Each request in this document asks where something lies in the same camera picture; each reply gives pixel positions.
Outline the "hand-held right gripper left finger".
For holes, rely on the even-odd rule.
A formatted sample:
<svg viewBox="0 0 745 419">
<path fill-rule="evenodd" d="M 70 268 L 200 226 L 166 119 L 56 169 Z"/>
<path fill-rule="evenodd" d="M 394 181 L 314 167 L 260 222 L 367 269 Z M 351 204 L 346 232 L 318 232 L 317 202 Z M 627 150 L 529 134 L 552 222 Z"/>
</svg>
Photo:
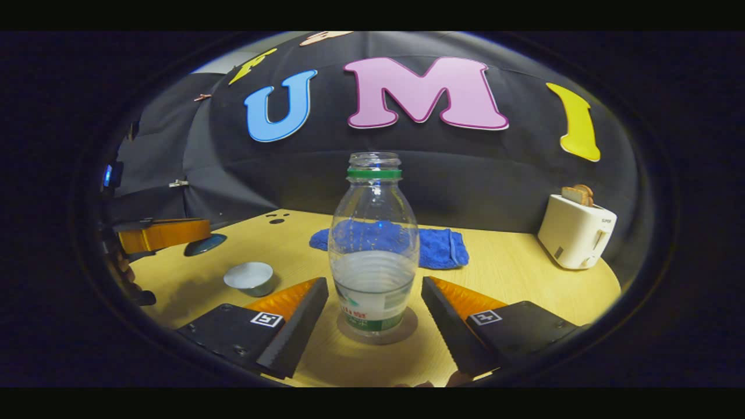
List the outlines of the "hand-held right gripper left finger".
<svg viewBox="0 0 745 419">
<path fill-rule="evenodd" d="M 313 278 L 245 307 L 222 303 L 176 333 L 239 368 L 290 378 L 327 300 L 327 279 Z"/>
</svg>

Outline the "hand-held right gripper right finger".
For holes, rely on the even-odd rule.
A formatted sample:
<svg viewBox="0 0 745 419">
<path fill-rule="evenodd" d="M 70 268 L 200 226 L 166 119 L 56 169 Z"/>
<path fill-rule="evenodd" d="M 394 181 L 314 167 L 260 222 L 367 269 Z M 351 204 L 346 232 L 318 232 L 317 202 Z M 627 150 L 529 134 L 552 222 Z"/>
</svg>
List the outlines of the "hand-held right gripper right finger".
<svg viewBox="0 0 745 419">
<path fill-rule="evenodd" d="M 504 303 L 434 276 L 423 298 L 459 371 L 472 377 L 537 363 L 588 325 L 576 325 L 532 301 Z"/>
</svg>

